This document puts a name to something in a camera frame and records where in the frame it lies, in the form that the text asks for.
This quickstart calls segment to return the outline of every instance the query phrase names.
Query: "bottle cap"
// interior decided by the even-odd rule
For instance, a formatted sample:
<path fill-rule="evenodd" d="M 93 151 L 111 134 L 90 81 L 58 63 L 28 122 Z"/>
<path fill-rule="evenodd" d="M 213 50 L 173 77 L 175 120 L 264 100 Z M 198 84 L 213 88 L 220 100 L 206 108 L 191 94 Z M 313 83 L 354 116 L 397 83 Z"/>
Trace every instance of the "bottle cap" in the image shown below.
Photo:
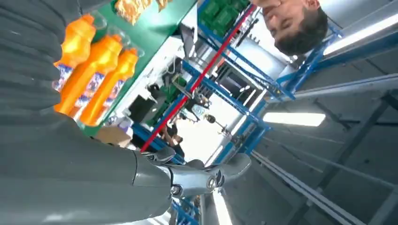
<path fill-rule="evenodd" d="M 133 42 L 130 42 L 127 46 L 125 46 L 124 50 L 130 51 L 131 53 L 138 56 L 139 58 L 141 58 L 145 55 L 145 51 Z"/>
<path fill-rule="evenodd" d="M 116 26 L 108 26 L 107 34 L 117 40 L 119 43 L 126 47 L 130 44 L 130 37 L 127 36 L 126 32 Z"/>
<path fill-rule="evenodd" d="M 103 29 L 105 29 L 107 27 L 106 18 L 101 13 L 99 13 L 98 11 L 96 11 L 96 10 L 92 11 L 90 13 L 90 16 L 92 18 L 94 18 L 93 21 L 91 21 L 91 24 L 94 25 L 94 27 L 97 30 L 103 30 Z"/>

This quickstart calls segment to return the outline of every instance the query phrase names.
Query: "gray ceiling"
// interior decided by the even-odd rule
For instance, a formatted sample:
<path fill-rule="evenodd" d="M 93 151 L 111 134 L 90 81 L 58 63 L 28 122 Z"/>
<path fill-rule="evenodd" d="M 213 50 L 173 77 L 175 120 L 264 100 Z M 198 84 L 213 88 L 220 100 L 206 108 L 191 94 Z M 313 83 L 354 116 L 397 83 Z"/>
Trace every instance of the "gray ceiling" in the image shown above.
<path fill-rule="evenodd" d="M 321 1 L 328 15 L 343 28 L 390 2 L 389 0 Z M 368 59 L 329 68 L 313 74 L 302 90 L 398 73 L 397 59 L 398 49 L 391 49 Z M 378 104 L 382 94 L 375 91 L 344 97 L 322 97 L 318 101 L 340 118 L 363 122 L 367 113 Z M 315 98 L 310 98 L 273 104 L 267 110 L 323 113 L 314 101 Z M 390 107 L 379 121 L 398 123 L 398 111 Z M 317 128 L 274 124 L 275 129 L 265 136 L 268 140 L 263 139 L 255 150 L 306 184 L 316 188 L 316 184 L 324 175 L 326 164 L 299 153 L 292 154 L 276 142 L 326 159 L 333 159 L 344 142 L 349 140 L 352 131 L 359 127 L 358 124 L 350 125 L 352 128 L 347 130 L 331 118 L 327 118 Z M 398 127 L 372 127 L 365 139 L 354 149 L 345 165 L 397 184 L 397 134 Z M 236 224 L 260 225 L 266 222 L 267 225 L 284 225 L 297 205 L 306 202 L 306 199 L 286 186 L 272 172 L 259 166 L 256 160 L 248 175 L 226 187 L 226 192 L 233 213 L 240 218 Z M 324 189 L 323 194 L 349 213 L 368 223 L 389 196 L 390 190 L 364 178 L 339 171 Z M 324 215 L 322 211 L 311 208 L 298 224 L 332 225 L 337 223 Z M 385 224 L 398 224 L 397 208 Z"/>

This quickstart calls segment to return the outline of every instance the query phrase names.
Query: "orange juice bottle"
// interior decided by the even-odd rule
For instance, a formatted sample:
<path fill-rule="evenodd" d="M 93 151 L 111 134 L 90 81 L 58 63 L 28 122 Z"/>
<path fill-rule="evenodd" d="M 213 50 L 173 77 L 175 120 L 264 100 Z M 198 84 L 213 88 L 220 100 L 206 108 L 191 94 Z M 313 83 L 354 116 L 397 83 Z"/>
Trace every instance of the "orange juice bottle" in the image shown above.
<path fill-rule="evenodd" d="M 100 87 L 105 75 L 117 66 L 123 42 L 128 38 L 116 27 L 91 46 L 88 60 L 76 67 L 61 90 L 61 102 L 54 107 L 60 113 L 74 117 L 85 107 Z"/>
<path fill-rule="evenodd" d="M 83 124 L 90 127 L 98 125 L 98 120 L 112 106 L 126 80 L 133 77 L 137 61 L 143 55 L 143 51 L 138 51 L 138 48 L 129 48 L 119 56 L 117 68 L 105 77 L 104 82 L 83 110 L 80 117 Z"/>
<path fill-rule="evenodd" d="M 107 23 L 98 12 L 86 14 L 66 27 L 62 43 L 62 58 L 54 65 L 60 71 L 60 79 L 53 82 L 53 88 L 61 91 L 77 65 L 86 61 L 90 55 L 90 45 L 97 29 Z"/>

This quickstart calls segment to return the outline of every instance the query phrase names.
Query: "orange bottle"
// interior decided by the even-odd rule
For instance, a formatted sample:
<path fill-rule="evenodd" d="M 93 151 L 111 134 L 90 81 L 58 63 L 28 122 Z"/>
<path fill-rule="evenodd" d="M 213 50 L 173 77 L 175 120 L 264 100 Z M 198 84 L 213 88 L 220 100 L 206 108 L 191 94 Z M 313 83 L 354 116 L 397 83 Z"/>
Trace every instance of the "orange bottle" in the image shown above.
<path fill-rule="evenodd" d="M 136 48 L 126 50 L 119 56 L 117 68 L 105 77 L 104 82 L 83 110 L 80 117 L 83 124 L 90 127 L 98 125 L 98 120 L 112 106 L 126 80 L 133 77 L 138 59 Z"/>
<path fill-rule="evenodd" d="M 54 63 L 61 75 L 58 81 L 53 82 L 54 89 L 61 91 L 76 66 L 88 59 L 95 32 L 104 27 L 106 27 L 106 20 L 98 12 L 84 15 L 66 27 L 65 40 L 62 43 L 62 58 Z"/>
<path fill-rule="evenodd" d="M 105 75 L 117 66 L 118 56 L 123 49 L 124 33 L 116 27 L 91 46 L 88 60 L 76 67 L 61 90 L 61 103 L 54 109 L 74 117 L 91 100 Z"/>

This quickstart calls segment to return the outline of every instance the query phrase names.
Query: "green shelf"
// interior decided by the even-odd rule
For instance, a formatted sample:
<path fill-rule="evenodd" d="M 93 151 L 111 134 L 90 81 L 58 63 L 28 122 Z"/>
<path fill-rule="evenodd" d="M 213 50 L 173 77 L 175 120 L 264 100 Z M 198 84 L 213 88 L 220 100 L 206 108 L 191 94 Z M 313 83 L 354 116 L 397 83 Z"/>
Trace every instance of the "green shelf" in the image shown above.
<path fill-rule="evenodd" d="M 145 50 L 145 56 L 137 63 L 134 77 L 125 83 L 104 121 L 106 121 L 113 110 L 115 110 L 134 81 L 140 76 L 166 39 L 175 32 L 179 23 L 195 3 L 196 0 L 173 0 L 159 13 L 158 5 L 156 1 L 153 1 L 134 26 L 114 13 L 112 3 L 99 10 L 107 19 L 108 25 L 115 25 L 124 30 L 130 36 L 132 42 Z M 98 31 L 94 41 L 100 39 L 104 34 L 105 30 Z M 84 133 L 86 135 L 95 135 L 104 121 L 98 127 L 84 127 Z"/>

